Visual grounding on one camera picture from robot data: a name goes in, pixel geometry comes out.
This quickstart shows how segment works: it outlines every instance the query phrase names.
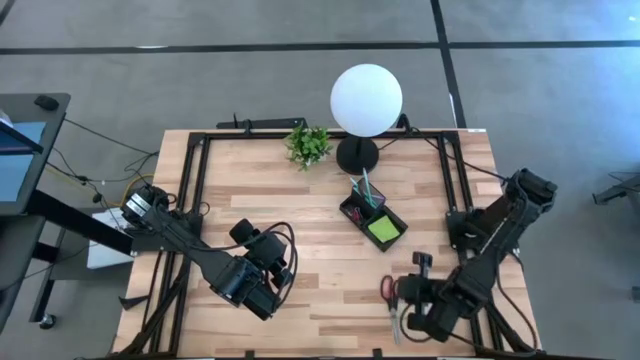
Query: gray carpet floor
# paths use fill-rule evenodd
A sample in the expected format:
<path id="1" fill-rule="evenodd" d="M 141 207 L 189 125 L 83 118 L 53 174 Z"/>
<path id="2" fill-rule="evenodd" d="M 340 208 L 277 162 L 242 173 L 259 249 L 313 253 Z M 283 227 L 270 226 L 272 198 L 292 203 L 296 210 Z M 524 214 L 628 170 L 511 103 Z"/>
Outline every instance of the gray carpet floor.
<path id="1" fill-rule="evenodd" d="M 0 0 L 0 7 L 6 0 Z M 640 40 L 632 0 L 442 0 L 449 41 Z M 17 0 L 0 48 L 437 41 L 429 1 Z M 637 358 L 640 231 L 629 203 L 593 204 L 611 171 L 640 171 L 638 48 L 452 50 L 467 125 L 489 132 L 498 170 L 529 167 L 559 185 L 552 212 L 521 240 L 542 344 L 557 354 Z M 67 92 L 68 117 L 150 151 L 165 129 L 304 116 L 335 125 L 329 92 L 346 68 L 387 67 L 420 127 L 453 127 L 440 52 L 292 51 L 0 56 L 0 92 Z M 68 124 L 56 143 L 74 169 L 117 178 L 138 154 Z M 61 164 L 52 155 L 51 161 Z M 152 172 L 154 163 L 146 167 Z M 117 200 L 123 183 L 101 188 Z M 78 207 L 91 195 L 45 173 L 39 185 Z M 53 241 L 48 228 L 43 241 Z M 31 264 L 31 271 L 43 265 Z M 56 285 L 54 329 L 27 323 L 41 277 L 22 286 L 0 359 L 100 356 L 120 317 L 127 274 Z"/>

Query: lamp stand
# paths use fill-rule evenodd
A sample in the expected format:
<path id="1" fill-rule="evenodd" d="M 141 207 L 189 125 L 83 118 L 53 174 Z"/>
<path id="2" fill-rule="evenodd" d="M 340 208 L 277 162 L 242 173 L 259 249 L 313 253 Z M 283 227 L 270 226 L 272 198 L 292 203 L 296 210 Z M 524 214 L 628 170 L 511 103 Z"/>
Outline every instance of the lamp stand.
<path id="1" fill-rule="evenodd" d="M 378 163 L 378 147 L 369 138 L 348 136 L 340 142 L 336 151 L 336 161 L 340 168 L 351 175 L 361 175 L 364 168 L 373 170 Z"/>

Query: wooden table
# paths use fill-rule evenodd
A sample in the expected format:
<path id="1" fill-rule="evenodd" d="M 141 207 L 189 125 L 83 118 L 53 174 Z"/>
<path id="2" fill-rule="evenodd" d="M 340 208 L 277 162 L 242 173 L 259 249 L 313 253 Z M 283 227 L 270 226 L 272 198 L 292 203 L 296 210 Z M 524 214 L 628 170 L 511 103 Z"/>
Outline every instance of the wooden table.
<path id="1" fill-rule="evenodd" d="M 154 184 L 168 192 L 178 192 L 189 132 L 165 132 Z M 460 139 L 467 162 L 495 169 L 486 132 L 460 130 Z M 389 140 L 375 141 L 381 146 Z M 196 166 L 194 161 L 190 195 Z M 451 161 L 450 167 L 457 203 L 461 205 L 455 162 Z M 475 206 L 487 206 L 502 194 L 495 178 L 468 167 L 467 174 Z M 407 233 L 386 253 L 380 252 L 338 210 L 351 184 L 336 164 L 334 154 L 305 173 L 298 172 L 285 159 L 282 140 L 214 140 L 203 194 L 211 211 L 204 217 L 202 238 L 212 246 L 234 244 L 228 231 L 243 217 L 262 229 L 277 221 L 288 221 L 295 230 L 300 265 L 288 301 L 264 322 L 247 309 L 233 308 L 215 295 L 198 266 L 193 266 L 178 355 L 243 356 L 245 350 L 255 350 L 257 356 L 367 356 L 373 348 L 382 348 L 385 356 L 473 354 L 469 345 L 453 338 L 446 343 L 425 344 L 403 339 L 396 346 L 388 311 L 378 292 L 384 274 L 398 277 L 417 272 L 417 266 L 411 264 L 413 251 L 433 255 L 434 277 L 446 277 L 458 264 L 449 247 L 444 222 L 448 205 L 437 150 L 420 139 L 397 141 L 380 152 L 370 180 L 388 198 L 388 206 L 409 225 Z M 136 258 L 128 297 L 147 294 L 155 259 L 156 253 Z M 501 275 L 506 291 L 533 322 L 518 263 L 507 257 Z M 158 293 L 160 277 L 158 274 L 154 295 Z M 494 292 L 498 308 L 531 343 L 523 320 L 497 289 Z M 140 305 L 122 312 L 114 351 L 126 346 L 139 331 L 143 311 L 144 306 Z M 161 350 L 168 345 L 171 314 L 173 310 L 165 320 Z M 485 316 L 481 316 L 484 341 L 490 344 L 483 319 Z M 455 332 L 471 338 L 468 321 L 459 321 Z M 410 333 L 414 337 L 425 335 Z"/>

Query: potted plant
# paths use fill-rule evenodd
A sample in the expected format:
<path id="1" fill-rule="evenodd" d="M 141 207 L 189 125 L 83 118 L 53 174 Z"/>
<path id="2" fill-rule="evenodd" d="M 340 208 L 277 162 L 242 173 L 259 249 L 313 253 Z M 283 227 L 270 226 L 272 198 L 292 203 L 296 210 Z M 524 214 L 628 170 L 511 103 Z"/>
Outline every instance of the potted plant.
<path id="1" fill-rule="evenodd" d="M 299 126 L 285 138 L 289 149 L 289 161 L 300 165 L 299 170 L 307 171 L 311 164 L 322 160 L 333 146 L 329 145 L 326 128 L 303 128 Z"/>

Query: scissors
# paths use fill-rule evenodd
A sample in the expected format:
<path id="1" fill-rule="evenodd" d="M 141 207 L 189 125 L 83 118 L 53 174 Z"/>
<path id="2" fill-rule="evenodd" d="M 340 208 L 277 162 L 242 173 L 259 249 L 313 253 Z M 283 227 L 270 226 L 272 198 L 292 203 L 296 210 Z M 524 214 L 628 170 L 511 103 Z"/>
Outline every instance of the scissors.
<path id="1" fill-rule="evenodd" d="M 393 341 L 400 345 L 400 324 L 398 323 L 398 294 L 396 282 L 391 275 L 385 275 L 380 281 L 380 296 L 387 302 L 389 316 L 391 317 L 391 330 Z"/>

